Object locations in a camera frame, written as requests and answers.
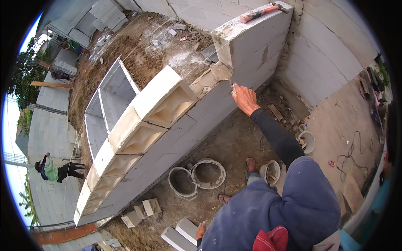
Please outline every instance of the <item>cement bucket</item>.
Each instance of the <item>cement bucket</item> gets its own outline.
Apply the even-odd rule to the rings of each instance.
[[[204,159],[194,165],[191,178],[202,189],[214,189],[223,184],[226,171],[221,163],[213,159]]]
[[[281,168],[278,162],[272,159],[267,164],[263,165],[260,168],[260,176],[264,179],[266,183],[269,183],[269,185],[275,185],[278,182],[279,177],[281,176]]]
[[[196,196],[198,192],[197,185],[193,183],[190,171],[183,167],[174,167],[170,170],[169,185],[183,199]]]

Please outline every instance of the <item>tree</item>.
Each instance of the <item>tree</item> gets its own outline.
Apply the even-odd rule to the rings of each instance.
[[[43,81],[46,77],[47,70],[37,64],[35,59],[48,60],[50,58],[49,47],[45,51],[35,52],[37,39],[31,38],[28,43],[28,49],[21,52],[16,59],[16,66],[11,77],[11,86],[8,94],[16,96],[18,107],[20,110],[26,108],[26,103],[35,103],[39,95],[39,87],[31,86],[32,81]]]
[[[31,226],[35,224],[40,224],[38,215],[36,214],[35,206],[33,204],[33,201],[31,201],[31,197],[29,196],[29,188],[28,188],[28,174],[25,175],[26,180],[24,183],[25,187],[25,194],[23,192],[20,192],[21,198],[23,198],[23,202],[19,203],[20,206],[25,206],[25,209],[28,210],[28,212],[24,215],[25,217],[32,217],[31,221]]]
[[[28,108],[23,109],[22,115],[18,119],[17,125],[24,129],[24,136],[29,135],[29,128],[31,127],[32,113]]]

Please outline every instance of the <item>foot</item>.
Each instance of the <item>foot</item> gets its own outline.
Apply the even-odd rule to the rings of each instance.
[[[231,196],[227,196],[227,195],[223,195],[223,194],[220,194],[218,197],[219,201],[223,204],[226,204],[230,198],[231,198]]]
[[[246,159],[246,164],[248,167],[248,171],[256,171],[256,164],[255,164],[255,160],[251,157]]]

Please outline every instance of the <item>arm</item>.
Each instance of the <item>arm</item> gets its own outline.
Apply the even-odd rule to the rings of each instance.
[[[195,233],[195,237],[197,238],[197,248],[201,246],[202,237],[204,237],[205,231],[207,230],[207,224],[205,221],[200,223],[197,228],[197,232]]]
[[[260,127],[269,144],[287,168],[295,159],[304,156],[303,149],[297,140],[264,109],[258,108],[250,118]]]
[[[295,138],[259,105],[256,94],[245,86],[233,84],[232,97],[239,108],[257,123],[268,142],[288,168],[304,152]]]
[[[49,165],[47,165],[47,166],[45,167],[45,171],[46,171],[46,172],[50,172],[51,170],[53,170],[53,160],[51,159],[50,156],[48,156],[48,157],[49,157]]]

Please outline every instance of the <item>blue pants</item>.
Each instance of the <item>blue pants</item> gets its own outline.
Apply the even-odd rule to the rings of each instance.
[[[256,180],[263,180],[260,176],[259,173],[257,173],[256,171],[250,171],[247,174],[247,185],[250,185],[252,182],[256,181]]]

